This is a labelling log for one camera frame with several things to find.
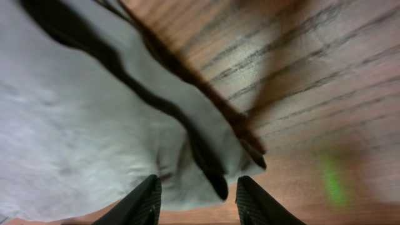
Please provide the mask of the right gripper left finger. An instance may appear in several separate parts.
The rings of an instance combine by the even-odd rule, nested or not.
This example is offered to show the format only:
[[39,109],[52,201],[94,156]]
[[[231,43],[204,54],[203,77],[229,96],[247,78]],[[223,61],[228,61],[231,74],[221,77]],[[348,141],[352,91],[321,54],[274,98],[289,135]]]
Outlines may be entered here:
[[150,175],[92,225],[158,225],[161,194],[160,179]]

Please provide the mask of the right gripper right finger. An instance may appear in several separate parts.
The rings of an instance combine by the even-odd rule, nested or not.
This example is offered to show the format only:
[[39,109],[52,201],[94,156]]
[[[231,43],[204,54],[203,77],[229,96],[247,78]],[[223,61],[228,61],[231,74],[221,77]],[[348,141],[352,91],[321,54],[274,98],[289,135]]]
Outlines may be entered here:
[[305,225],[249,176],[237,180],[236,205],[241,225]]

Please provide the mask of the grey shorts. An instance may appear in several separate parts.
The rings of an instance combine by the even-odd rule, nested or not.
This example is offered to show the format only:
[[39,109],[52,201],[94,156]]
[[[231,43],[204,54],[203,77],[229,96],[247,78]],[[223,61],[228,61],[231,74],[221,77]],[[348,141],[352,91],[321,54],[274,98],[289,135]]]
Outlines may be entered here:
[[205,208],[265,168],[121,1],[1,1],[2,223],[91,214],[152,174],[163,209]]

